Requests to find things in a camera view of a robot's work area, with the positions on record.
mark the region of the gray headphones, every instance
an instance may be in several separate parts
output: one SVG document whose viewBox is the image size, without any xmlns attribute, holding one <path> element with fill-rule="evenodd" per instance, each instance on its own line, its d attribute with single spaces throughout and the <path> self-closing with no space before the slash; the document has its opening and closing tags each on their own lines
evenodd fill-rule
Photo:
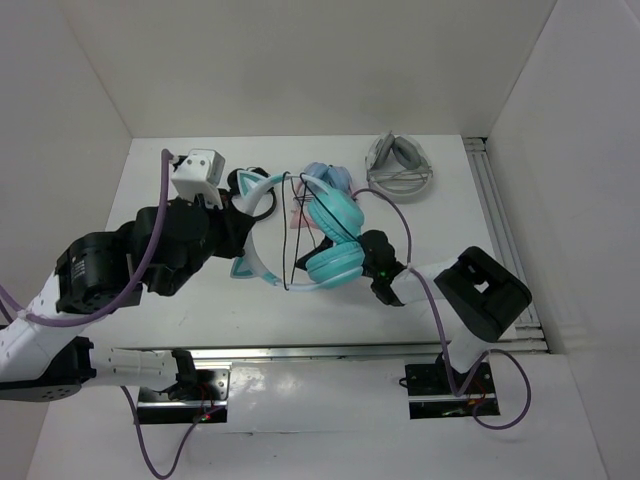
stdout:
<svg viewBox="0 0 640 480">
<path fill-rule="evenodd" d="M 391 152 L 402 170 L 388 168 Z M 426 153 L 409 135 L 396 137 L 391 132 L 383 133 L 369 149 L 365 164 L 369 186 L 397 203 L 415 200 L 433 177 Z"/>
</svg>

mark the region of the teal headphones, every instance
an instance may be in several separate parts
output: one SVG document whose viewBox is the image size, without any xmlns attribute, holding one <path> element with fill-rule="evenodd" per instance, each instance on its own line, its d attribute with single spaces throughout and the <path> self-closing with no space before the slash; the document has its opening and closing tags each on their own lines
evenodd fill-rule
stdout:
<svg viewBox="0 0 640 480">
<path fill-rule="evenodd" d="M 309 204 L 309 215 L 318 228 L 335 245 L 307 260 L 307 274 L 313 283 L 288 285 L 292 291 L 311 291 L 320 288 L 335 288 L 345 285 L 362 275 L 365 253 L 358 237 L 364 225 L 364 213 L 346 193 L 330 187 L 317 178 L 288 173 L 265 178 L 255 172 L 239 171 L 238 185 L 245 199 L 244 213 L 253 214 L 258 201 L 270 188 L 291 177 L 300 178 L 313 188 L 313 200 Z M 253 236 L 249 233 L 245 243 L 245 255 L 236 258 L 231 268 L 232 278 L 261 277 L 275 286 L 284 286 L 281 278 L 271 272 L 260 260 Z"/>
</svg>

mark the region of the wire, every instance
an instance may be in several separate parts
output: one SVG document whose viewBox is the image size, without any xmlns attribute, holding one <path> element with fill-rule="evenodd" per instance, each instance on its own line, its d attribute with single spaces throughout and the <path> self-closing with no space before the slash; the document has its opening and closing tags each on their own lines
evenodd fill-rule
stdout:
<svg viewBox="0 0 640 480">
<path fill-rule="evenodd" d="M 11 310 L 13 310 L 14 312 L 19 312 L 20 310 L 24 310 L 24 308 L 22 308 L 20 304 L 15 301 L 15 299 L 11 296 L 11 294 L 5 290 L 2 284 L 0 284 L 0 297 L 2 297 L 5 302 L 7 302 L 7 305 L 9 305 Z"/>
<path fill-rule="evenodd" d="M 153 230 L 151 232 L 151 238 L 149 239 L 149 243 L 147 245 L 147 249 L 142 256 L 142 260 L 138 264 L 138 268 L 133 273 L 131 278 L 129 279 L 129 283 L 122 289 L 122 291 L 114 298 L 108 305 L 102 307 L 100 310 L 95 311 L 89 315 L 80 318 L 74 319 L 55 319 L 55 318 L 46 318 L 40 317 L 33 313 L 27 313 L 27 320 L 30 322 L 36 323 L 38 325 L 43 325 L 45 327 L 57 327 L 57 328 L 69 328 L 69 327 L 79 327 L 81 325 L 87 325 L 89 323 L 95 322 L 96 320 L 100 320 L 102 317 L 113 313 L 116 309 L 118 309 L 124 302 L 126 302 L 131 293 L 136 288 L 142 276 L 147 270 L 147 267 L 151 263 L 151 259 L 153 258 L 153 254 L 156 251 L 156 247 L 160 241 L 160 236 L 162 234 L 162 227 L 164 225 L 164 218 L 167 211 L 167 203 L 169 201 L 169 166 L 171 160 L 173 159 L 173 155 L 166 148 L 162 150 L 161 160 L 162 160 L 162 175 L 160 181 L 160 201 L 158 204 L 158 213 L 156 214 L 156 219 L 153 225 Z M 11 295 L 0 285 L 0 295 L 7 301 L 9 306 L 13 308 L 15 311 L 24 310 L 18 302 L 16 302 Z"/>
<path fill-rule="evenodd" d="M 473 379 L 473 384 L 476 387 L 478 387 L 478 389 L 480 390 L 480 393 L 482 393 L 482 397 L 476 400 L 476 399 L 472 399 L 471 394 L 469 394 L 469 401 L 467 402 L 468 407 L 470 407 L 471 405 L 475 405 L 476 403 L 484 403 L 485 399 L 487 398 L 487 391 L 484 389 L 482 384 L 477 379 L 475 378 Z"/>
<path fill-rule="evenodd" d="M 214 407 L 214 404 L 213 404 L 213 388 L 208 383 L 203 383 L 203 384 L 199 385 L 199 387 L 201 389 L 203 389 L 206 392 L 206 394 L 209 396 L 209 402 L 211 403 L 211 408 L 213 408 Z"/>
<path fill-rule="evenodd" d="M 400 211 L 400 208 L 398 207 L 398 205 L 396 205 L 396 203 L 393 200 L 391 200 L 385 194 L 380 193 L 377 190 L 374 190 L 373 188 L 360 188 L 355 192 L 353 192 L 353 195 L 351 195 L 351 198 L 356 198 L 358 195 L 364 192 L 373 193 L 376 197 L 387 202 L 396 211 L 396 213 L 400 217 L 400 220 L 402 220 L 402 225 L 404 225 L 404 230 L 407 233 L 407 264 L 411 263 L 411 256 L 413 252 L 413 239 L 411 237 L 411 229 L 409 228 L 409 222 L 407 222 L 406 217 L 403 215 L 403 213 Z"/>
<path fill-rule="evenodd" d="M 261 222 L 262 220 L 266 220 L 271 215 L 273 215 L 273 212 L 276 211 L 276 207 L 278 205 L 278 200 L 276 199 L 276 192 L 273 189 L 271 189 L 267 193 L 271 195 L 271 205 L 269 205 L 269 208 L 264 213 L 261 213 L 260 215 L 256 215 L 255 217 L 253 217 L 256 223 Z"/>
<path fill-rule="evenodd" d="M 481 403 L 477 403 L 473 407 L 471 414 L 473 415 L 473 419 L 476 422 L 478 422 L 478 424 L 480 424 L 485 428 L 488 428 L 489 430 L 506 430 L 520 423 L 522 419 L 527 415 L 527 413 L 529 412 L 529 408 L 531 407 L 531 383 L 529 382 L 529 377 L 527 377 L 527 374 L 522 368 L 522 365 L 520 365 L 520 362 L 518 362 L 515 359 L 515 357 L 511 355 L 509 352 L 506 352 L 505 350 L 501 350 L 499 348 L 492 348 L 484 352 L 482 355 L 480 355 L 480 357 L 476 360 L 476 362 L 473 364 L 473 366 L 469 370 L 469 373 L 467 374 L 466 379 L 462 383 L 462 386 L 460 388 L 457 387 L 455 379 L 453 377 L 453 367 L 451 366 L 451 358 L 449 356 L 449 347 L 447 345 L 447 338 L 444 333 L 444 326 L 442 324 L 442 319 L 440 318 L 440 312 L 438 311 L 438 306 L 436 305 L 436 301 L 433 298 L 433 294 L 431 293 L 431 289 L 429 288 L 429 285 L 427 284 L 427 281 L 425 280 L 425 278 L 422 276 L 420 272 L 418 272 L 416 269 L 414 269 L 411 266 L 412 241 L 411 241 L 411 230 L 409 228 L 409 223 L 407 222 L 407 219 L 405 218 L 403 213 L 400 211 L 398 206 L 390 198 L 388 198 L 386 195 L 384 195 L 381 192 L 372 190 L 370 188 L 362 188 L 354 192 L 353 197 L 356 197 L 363 192 L 373 193 L 377 197 L 385 200 L 398 213 L 398 215 L 400 216 L 400 219 L 402 220 L 403 225 L 405 226 L 405 230 L 407 232 L 407 243 L 408 243 L 407 269 L 418 279 L 418 281 L 420 282 L 420 285 L 422 285 L 425 295 L 427 296 L 427 300 L 429 301 L 431 311 L 433 312 L 436 328 L 438 330 L 438 337 L 440 339 L 440 345 L 442 346 L 442 358 L 444 360 L 445 371 L 447 374 L 447 381 L 449 383 L 449 388 L 451 388 L 451 393 L 453 393 L 453 395 L 456 397 L 461 397 L 462 395 L 464 395 L 464 392 L 467 390 L 467 388 L 469 388 L 469 384 L 473 380 L 473 377 L 478 371 L 478 368 L 480 367 L 480 364 L 482 363 L 482 361 L 489 355 L 489 353 L 500 353 L 506 356 L 509 360 L 511 360 L 513 364 L 516 366 L 516 368 L 518 369 L 518 371 L 520 372 L 520 374 L 522 375 L 522 379 L 524 380 L 524 385 L 527 390 L 527 399 L 525 401 L 524 408 L 514 420 L 504 425 L 489 425 L 488 423 L 485 423 L 482 420 L 480 420 L 480 418 L 478 417 L 478 408 L 480 407 Z"/>
<path fill-rule="evenodd" d="M 197 385 L 198 389 L 200 389 L 200 408 L 198 409 L 198 415 L 201 415 L 201 412 L 204 410 L 204 401 L 206 397 L 206 392 L 204 391 L 204 387 L 202 385 Z"/>
<path fill-rule="evenodd" d="M 131 393 L 129 392 L 129 389 L 127 389 L 127 387 L 120 387 L 120 388 L 122 389 L 124 396 L 127 398 L 127 402 L 129 403 L 129 408 L 131 409 L 131 415 L 133 416 L 133 424 L 136 427 L 136 435 L 138 436 L 138 445 L 140 445 L 140 453 L 142 453 L 142 458 L 144 459 L 144 463 L 147 465 L 147 468 L 149 469 L 151 474 L 154 477 L 156 477 L 158 480 L 166 480 L 171 475 L 173 475 L 173 472 L 175 472 L 176 467 L 178 466 L 178 462 L 180 461 L 180 455 L 182 454 L 182 449 L 184 448 L 184 444 L 187 442 L 187 438 L 189 438 L 189 435 L 191 434 L 191 432 L 193 432 L 193 429 L 198 426 L 198 423 L 202 421 L 202 419 L 205 418 L 207 415 L 211 415 L 214 411 L 223 408 L 223 407 L 212 408 L 207 412 L 203 413 L 202 415 L 196 416 L 194 422 L 189 426 L 184 436 L 182 437 L 182 440 L 180 441 L 180 445 L 178 446 L 178 451 L 176 452 L 176 456 L 175 456 L 175 459 L 173 460 L 173 465 L 171 466 L 171 469 L 169 470 L 168 473 L 163 475 L 155 469 L 155 467 L 153 466 L 153 463 L 151 463 L 149 454 L 147 453 L 147 447 L 144 444 L 144 437 L 142 436 L 142 427 L 140 426 L 140 418 L 138 418 L 138 412 L 136 411 L 136 406 L 135 406 L 135 403 L 133 402 L 133 398 L 131 398 Z"/>
<path fill-rule="evenodd" d="M 293 283 L 293 279 L 296 274 L 296 263 L 298 261 L 298 252 L 300 251 L 300 227 L 302 226 L 302 212 L 304 212 L 304 196 L 306 195 L 306 193 L 307 193 L 307 184 L 305 183 L 304 192 L 302 194 L 302 202 L 300 203 L 300 215 L 298 215 L 298 234 L 296 236 L 296 252 L 293 257 L 293 268 L 291 269 L 291 281 L 289 282 L 290 284 Z"/>
<path fill-rule="evenodd" d="M 11 314 L 7 310 L 7 307 L 4 306 L 4 303 L 2 303 L 2 300 L 0 300 L 0 312 L 2 312 L 2 316 L 8 324 L 13 323 L 13 318 L 11 318 Z"/>
<path fill-rule="evenodd" d="M 300 203 L 301 201 L 304 203 L 307 200 L 307 186 L 306 185 L 304 186 L 303 196 L 298 197 L 298 194 L 296 192 L 296 187 L 293 183 L 293 177 L 290 177 L 289 180 L 291 183 L 291 192 L 293 193 L 293 199 L 298 202 L 298 205 L 301 205 Z M 313 236 L 313 231 L 311 229 L 311 222 L 309 222 L 307 215 L 304 213 L 304 208 L 300 208 L 300 215 L 302 215 L 302 218 L 304 219 L 305 226 L 307 227 L 307 231 L 309 232 L 309 235 L 311 236 L 311 241 L 313 242 L 313 248 L 315 249 L 318 247 L 318 244 L 316 243 L 316 237 Z"/>
<path fill-rule="evenodd" d="M 284 220 L 284 240 L 282 242 L 282 286 L 286 291 L 289 291 L 289 286 L 287 285 L 287 206 L 284 202 L 284 183 L 287 180 L 287 175 L 289 171 L 286 171 L 282 174 L 282 182 L 280 184 L 281 196 L 282 196 L 282 217 Z"/>
<path fill-rule="evenodd" d="M 300 174 L 300 180 L 302 181 L 302 183 L 304 183 L 304 185 L 305 185 L 305 186 L 307 186 L 307 187 L 309 188 L 309 191 L 310 191 L 310 192 L 311 192 L 311 194 L 313 195 L 313 198 L 314 198 L 314 199 L 316 199 L 316 200 L 318 201 L 318 203 L 322 206 L 322 208 L 324 208 L 324 209 L 326 210 L 326 212 L 331 216 L 331 218 L 333 218 L 333 220 L 334 220 L 338 225 L 340 225 L 340 227 L 341 227 L 345 232 L 347 232 L 347 234 L 348 234 L 348 235 L 353 239 L 353 241 L 354 241 L 354 242 L 358 242 L 358 239 L 357 239 L 356 237 L 354 237 L 354 236 L 353 236 L 353 234 L 352 234 L 349 230 L 347 230 L 347 227 L 345 227 L 345 226 L 340 222 L 340 220 L 338 220 L 338 219 L 336 218 L 336 216 L 335 216 L 333 213 L 331 213 L 331 210 L 329 210 L 329 208 L 327 208 L 327 206 L 322 202 L 322 200 L 320 200 L 320 199 L 318 198 L 318 195 L 316 195 L 316 192 L 314 192 L 314 191 L 313 191 L 313 189 L 312 189 L 311 187 L 309 187 L 309 186 L 308 186 L 308 184 L 307 184 L 306 180 L 304 180 L 304 179 L 302 178 L 302 176 L 303 176 L 303 175 L 305 175 L 305 174 L 304 174 L 304 173 L 301 173 L 301 174 Z"/>
</svg>

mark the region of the blue headphones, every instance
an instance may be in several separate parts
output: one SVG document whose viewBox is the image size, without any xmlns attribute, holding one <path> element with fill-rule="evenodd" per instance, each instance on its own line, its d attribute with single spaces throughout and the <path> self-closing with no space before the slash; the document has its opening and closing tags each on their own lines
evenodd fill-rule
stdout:
<svg viewBox="0 0 640 480">
<path fill-rule="evenodd" d="M 348 192 L 351 187 L 351 174 L 345 167 L 334 167 L 320 162 L 312 162 L 304 169 L 307 176 L 319 178 L 330 187 Z"/>
<path fill-rule="evenodd" d="M 265 178 L 256 172 L 238 172 L 238 186 L 244 198 L 244 213 L 252 215 L 260 198 L 280 182 L 297 177 L 288 173 Z M 318 187 L 309 204 L 309 215 L 320 230 L 335 245 L 306 262 L 307 274 L 314 283 L 288 285 L 292 291 L 312 291 L 320 288 L 335 288 L 360 277 L 365 253 L 358 237 L 364 224 L 364 213 L 346 193 L 337 190 L 318 178 L 300 175 L 304 182 Z M 260 277 L 275 286 L 284 286 L 281 278 L 271 272 L 258 256 L 252 233 L 245 243 L 245 255 L 236 258 L 231 268 L 232 278 Z"/>
</svg>

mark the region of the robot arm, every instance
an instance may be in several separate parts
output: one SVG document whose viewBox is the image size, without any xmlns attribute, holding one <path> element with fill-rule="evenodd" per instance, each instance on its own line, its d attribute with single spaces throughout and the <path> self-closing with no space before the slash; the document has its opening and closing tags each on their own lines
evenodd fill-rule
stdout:
<svg viewBox="0 0 640 480">
<path fill-rule="evenodd" d="M 171 163 L 179 196 L 167 204 L 160 240 L 141 283 L 120 307 L 139 305 L 142 283 L 149 292 L 172 296 L 211 256 L 242 256 L 255 224 L 254 217 L 237 210 L 217 188 L 224 166 L 217 152 L 192 150 Z M 143 208 L 117 231 L 90 233 L 60 256 L 26 311 L 0 330 L 0 399 L 58 400 L 83 385 L 145 386 L 179 398 L 202 382 L 187 351 L 94 348 L 79 336 L 88 324 L 64 327 L 109 305 L 123 291 L 150 243 L 157 212 L 158 207 Z M 307 257 L 329 248 L 326 240 L 299 259 L 298 268 L 304 269 Z M 380 301 L 402 306 L 425 300 L 418 279 L 396 259 L 383 232 L 367 231 L 358 241 L 365 251 L 364 275 L 372 279 L 371 289 Z M 436 298 L 451 303 L 466 326 L 449 347 L 451 363 L 460 373 L 469 370 L 531 301 L 528 289 L 477 247 L 448 262 L 413 268 Z M 480 291 L 477 287 L 485 283 Z M 27 311 L 59 326 L 30 321 Z"/>
<path fill-rule="evenodd" d="M 158 247 L 122 307 L 140 304 L 142 283 L 174 295 L 211 256 L 241 254 L 255 220 L 217 189 L 224 158 L 211 150 L 174 157 L 172 182 Z M 60 256 L 42 291 L 0 330 L 0 399 L 51 401 L 83 385 L 136 385 L 179 395 L 198 382 L 190 354 L 94 348 L 79 337 L 88 326 L 64 327 L 107 306 L 129 282 L 150 241 L 157 207 L 140 210 L 115 232 L 90 233 Z M 59 327 L 29 321 L 26 312 Z"/>
<path fill-rule="evenodd" d="M 383 303 L 403 306 L 426 300 L 420 280 L 398 262 L 386 235 L 369 231 L 361 237 L 367 258 L 365 275 Z M 438 299 L 446 299 L 464 326 L 449 344 L 451 366 L 468 372 L 491 344 L 531 303 L 529 289 L 479 247 L 469 247 L 458 258 L 412 267 Z"/>
</svg>

